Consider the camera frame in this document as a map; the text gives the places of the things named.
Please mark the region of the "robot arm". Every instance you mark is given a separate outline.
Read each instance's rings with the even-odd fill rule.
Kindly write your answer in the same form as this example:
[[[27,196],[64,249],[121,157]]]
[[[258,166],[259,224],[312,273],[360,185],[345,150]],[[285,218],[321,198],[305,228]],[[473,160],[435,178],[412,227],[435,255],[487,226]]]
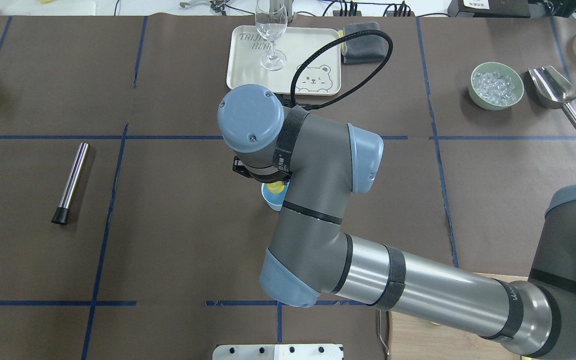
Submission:
[[[372,187],[381,136],[288,108],[245,84],[219,103],[233,168],[289,182],[260,274],[263,291],[308,308],[322,293],[494,341],[533,359],[576,358],[576,185],[555,192],[527,280],[506,282],[344,233],[352,193]]]

